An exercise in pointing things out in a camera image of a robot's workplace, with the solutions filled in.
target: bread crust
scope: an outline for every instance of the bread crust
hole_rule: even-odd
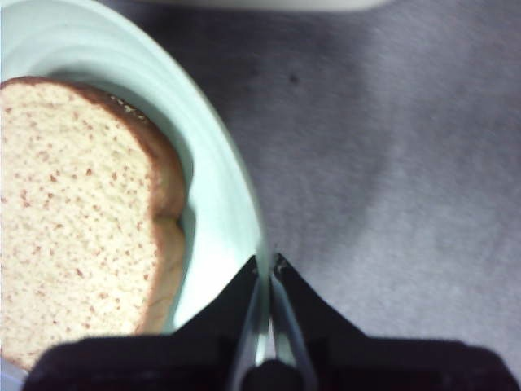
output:
[[[142,112],[108,92],[86,84],[57,81],[45,77],[17,77],[3,82],[0,89],[11,84],[40,83],[60,85],[79,94],[92,104],[122,121],[145,152],[151,166],[151,191],[148,213],[153,221],[153,235],[158,248],[157,266],[135,333],[160,332],[168,315],[171,300],[182,277],[185,240],[178,225],[185,204],[185,181],[181,161],[167,137]],[[20,366],[16,358],[7,358]]]

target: plate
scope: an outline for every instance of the plate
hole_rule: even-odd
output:
[[[261,214],[243,161],[218,115],[168,53],[94,1],[0,4],[2,81],[31,75],[97,86],[145,112],[177,149],[188,190],[185,278],[165,332],[203,309],[252,255],[267,265]]]

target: bread slice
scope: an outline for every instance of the bread slice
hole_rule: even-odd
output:
[[[2,356],[158,332],[182,276],[176,152],[142,113],[89,86],[3,83]]]

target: whole wheat bread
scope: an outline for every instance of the whole wheat bread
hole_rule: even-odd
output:
[[[158,332],[182,275],[176,152],[142,113],[90,86],[2,84],[2,356]]]

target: gray carpet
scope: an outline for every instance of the gray carpet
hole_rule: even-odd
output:
[[[216,107],[272,241],[375,336],[496,350],[521,379],[521,2],[354,14],[105,1]]]

